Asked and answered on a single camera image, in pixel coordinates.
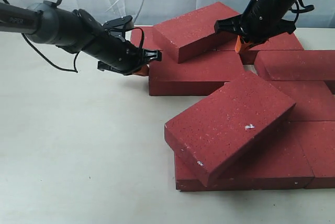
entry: stacked bricks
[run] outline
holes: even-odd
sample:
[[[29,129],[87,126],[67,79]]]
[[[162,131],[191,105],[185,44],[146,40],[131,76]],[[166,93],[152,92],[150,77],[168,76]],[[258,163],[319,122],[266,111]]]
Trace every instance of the stacked bricks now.
[[[165,124],[176,189],[335,188],[334,52],[304,51],[285,33],[238,55],[236,36],[214,33],[216,20],[237,14],[214,3],[142,27],[144,48],[163,53],[150,64],[149,94],[207,96]]]

